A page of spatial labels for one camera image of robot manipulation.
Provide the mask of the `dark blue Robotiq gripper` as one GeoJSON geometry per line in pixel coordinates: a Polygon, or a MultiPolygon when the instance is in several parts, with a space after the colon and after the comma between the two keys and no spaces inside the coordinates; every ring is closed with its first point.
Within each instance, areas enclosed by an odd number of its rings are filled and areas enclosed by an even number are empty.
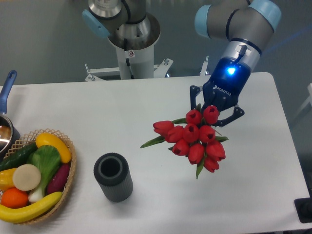
{"type": "Polygon", "coordinates": [[[191,110],[205,110],[214,105],[222,112],[234,107],[231,116],[218,120],[214,126],[224,127],[245,115],[244,110],[237,105],[238,97],[251,74],[250,69],[240,63],[234,63],[229,58],[222,58],[209,80],[203,86],[190,86],[191,110]],[[204,105],[196,103],[196,97],[203,91],[204,105]]]}

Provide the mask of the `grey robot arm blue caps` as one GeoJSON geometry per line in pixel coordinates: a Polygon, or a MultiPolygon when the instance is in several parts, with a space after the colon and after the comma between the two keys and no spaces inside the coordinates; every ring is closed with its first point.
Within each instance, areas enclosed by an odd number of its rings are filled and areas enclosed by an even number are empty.
{"type": "MultiPolygon", "coordinates": [[[[82,17],[99,38],[115,47],[122,79],[155,78],[154,45],[160,36],[157,19],[143,0],[91,0],[82,17]]],[[[223,0],[204,5],[195,15],[196,32],[207,38],[224,38],[229,44],[209,80],[190,87],[191,108],[202,94],[202,111],[214,105],[233,114],[218,120],[223,127],[244,115],[239,95],[281,19],[279,7],[269,0],[223,0]]]]}

